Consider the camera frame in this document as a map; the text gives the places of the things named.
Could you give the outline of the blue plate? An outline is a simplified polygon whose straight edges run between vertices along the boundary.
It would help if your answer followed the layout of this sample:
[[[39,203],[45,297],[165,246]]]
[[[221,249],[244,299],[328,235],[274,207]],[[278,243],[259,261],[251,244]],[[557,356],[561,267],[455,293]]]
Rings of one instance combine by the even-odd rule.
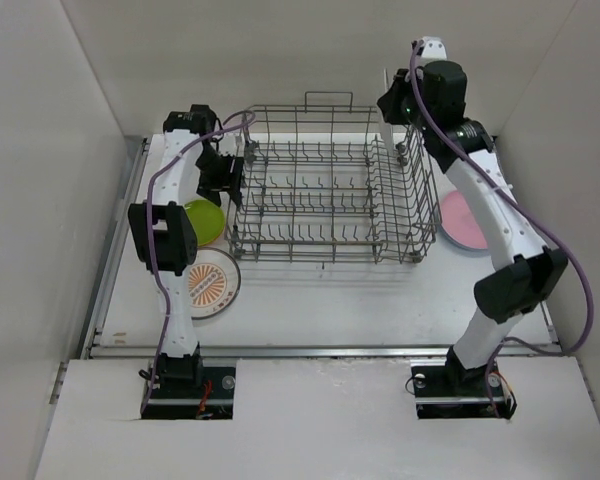
[[[453,238],[448,237],[446,235],[444,235],[443,238],[449,245],[451,245],[453,248],[455,248],[459,252],[462,252],[464,255],[476,257],[476,258],[489,255],[489,251],[487,249],[468,247],[466,245],[463,245],[463,244],[455,241]]]

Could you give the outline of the white plate orange sunburst pattern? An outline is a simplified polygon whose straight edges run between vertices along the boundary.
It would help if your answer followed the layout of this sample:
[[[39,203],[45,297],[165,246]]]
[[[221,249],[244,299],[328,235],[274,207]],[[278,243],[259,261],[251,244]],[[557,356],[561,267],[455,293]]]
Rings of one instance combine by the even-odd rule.
[[[227,252],[211,247],[197,251],[187,269],[187,295],[193,321],[205,321],[221,315],[236,300],[242,275],[238,263]]]

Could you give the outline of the grey wire dish rack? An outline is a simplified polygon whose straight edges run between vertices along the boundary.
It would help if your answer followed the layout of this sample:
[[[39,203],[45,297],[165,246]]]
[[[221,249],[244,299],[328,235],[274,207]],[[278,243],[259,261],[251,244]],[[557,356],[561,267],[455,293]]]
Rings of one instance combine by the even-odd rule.
[[[225,238],[242,261],[419,263],[439,203],[420,132],[383,124],[375,106],[308,92],[254,105],[243,133],[242,204]]]

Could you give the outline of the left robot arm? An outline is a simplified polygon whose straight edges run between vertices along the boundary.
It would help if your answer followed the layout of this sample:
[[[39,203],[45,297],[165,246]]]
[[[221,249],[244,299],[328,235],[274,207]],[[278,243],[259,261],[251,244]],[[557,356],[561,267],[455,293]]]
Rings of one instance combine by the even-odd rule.
[[[189,397],[203,387],[185,279],[197,257],[198,235],[184,203],[193,177],[198,178],[197,193],[212,204],[221,204],[222,192],[228,192],[236,204],[241,201],[244,160],[220,154],[215,144],[226,134],[240,134],[254,121],[251,110],[220,121],[210,106],[202,104],[171,112],[163,123],[163,157],[149,179],[146,199],[128,208],[136,254],[153,276],[164,310],[153,362],[143,372],[150,392],[171,386]]]

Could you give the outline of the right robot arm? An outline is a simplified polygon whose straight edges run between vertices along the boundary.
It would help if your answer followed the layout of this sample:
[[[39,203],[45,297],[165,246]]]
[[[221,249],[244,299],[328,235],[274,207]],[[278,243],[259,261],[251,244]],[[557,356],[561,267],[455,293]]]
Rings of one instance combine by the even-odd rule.
[[[443,369],[445,386],[464,394],[484,379],[503,339],[546,300],[568,258],[515,209],[491,136],[465,115],[467,76],[459,64],[437,60],[414,72],[400,69],[385,84],[377,101],[384,123],[416,130],[417,145],[466,201],[491,257],[492,273],[473,287],[476,311]]]

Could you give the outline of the pink plate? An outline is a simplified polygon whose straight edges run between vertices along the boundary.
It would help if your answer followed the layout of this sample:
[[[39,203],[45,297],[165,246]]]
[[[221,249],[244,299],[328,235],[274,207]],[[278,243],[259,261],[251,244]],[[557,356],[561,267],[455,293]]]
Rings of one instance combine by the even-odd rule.
[[[488,244],[469,206],[458,191],[449,192],[440,204],[440,226],[456,246],[468,251],[488,250]]]

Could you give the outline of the lime green plate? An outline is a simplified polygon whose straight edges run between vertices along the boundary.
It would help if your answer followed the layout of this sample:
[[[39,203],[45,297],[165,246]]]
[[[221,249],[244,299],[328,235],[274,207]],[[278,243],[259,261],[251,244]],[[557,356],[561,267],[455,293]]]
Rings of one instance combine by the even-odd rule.
[[[206,199],[195,199],[188,202],[184,208],[199,246],[211,244],[221,236],[225,227],[225,216],[219,206]]]

